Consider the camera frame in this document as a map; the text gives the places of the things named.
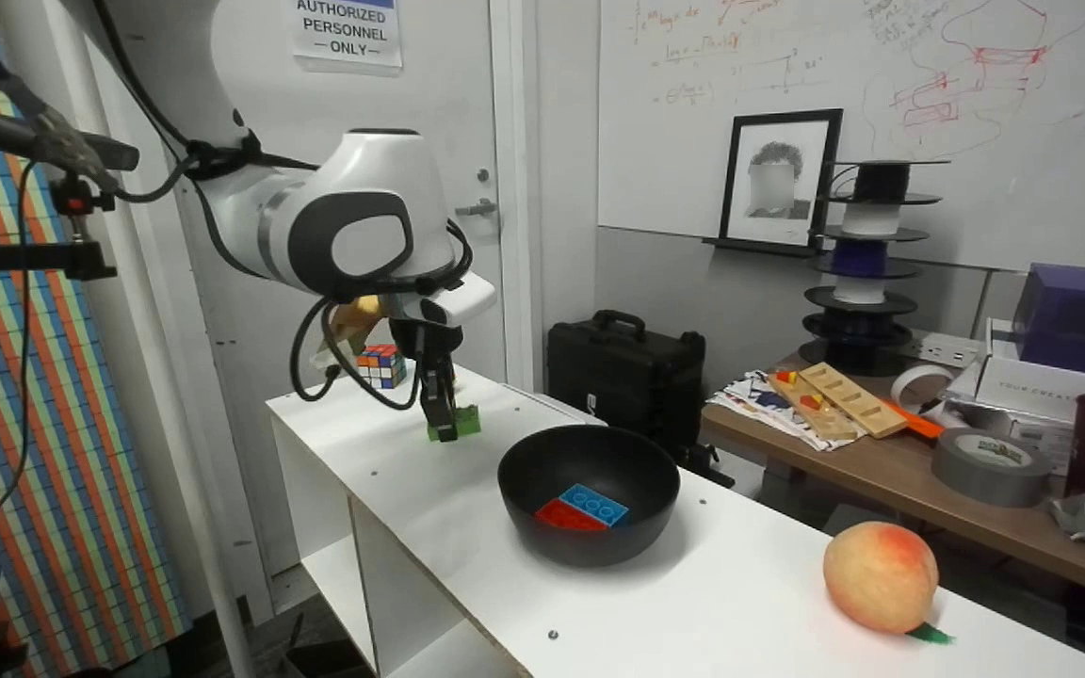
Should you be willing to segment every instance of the stacked objects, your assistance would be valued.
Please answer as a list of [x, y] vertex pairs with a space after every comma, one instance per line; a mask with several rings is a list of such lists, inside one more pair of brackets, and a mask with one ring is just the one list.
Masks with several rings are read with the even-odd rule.
[[805, 298], [821, 312], [805, 318], [804, 328], [816, 335], [798, 355], [804, 363], [829, 363], [843, 375], [902, 375], [911, 360], [911, 332], [898, 318], [911, 312], [916, 303], [891, 293], [893, 279], [911, 279], [916, 267], [891, 260], [891, 244], [924, 240], [924, 232], [902, 225], [904, 208], [938, 203], [938, 196], [911, 196], [911, 168], [943, 168], [938, 157], [873, 157], [835, 161], [854, 170], [854, 193], [826, 196], [848, 203], [843, 222], [821, 239], [835, 240], [829, 272], [835, 287], [814, 287]]

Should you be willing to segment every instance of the black bowl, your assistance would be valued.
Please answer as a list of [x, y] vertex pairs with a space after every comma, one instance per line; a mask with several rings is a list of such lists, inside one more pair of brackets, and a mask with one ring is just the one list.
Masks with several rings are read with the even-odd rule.
[[657, 441], [607, 425], [515, 441], [497, 483], [521, 539], [565, 564], [612, 564], [649, 549], [681, 489]]

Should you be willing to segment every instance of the whiteboard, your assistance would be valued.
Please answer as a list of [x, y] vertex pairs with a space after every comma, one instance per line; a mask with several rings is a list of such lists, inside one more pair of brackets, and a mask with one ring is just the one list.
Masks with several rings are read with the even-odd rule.
[[604, 0], [599, 222], [718, 234], [730, 116], [843, 111], [842, 157], [950, 157], [911, 255], [1085, 264], [1085, 0]]

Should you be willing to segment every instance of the framed portrait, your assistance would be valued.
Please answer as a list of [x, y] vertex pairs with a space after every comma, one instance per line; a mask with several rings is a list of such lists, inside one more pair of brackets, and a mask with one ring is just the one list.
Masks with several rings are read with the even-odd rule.
[[816, 254], [843, 111], [735, 116], [718, 240]]

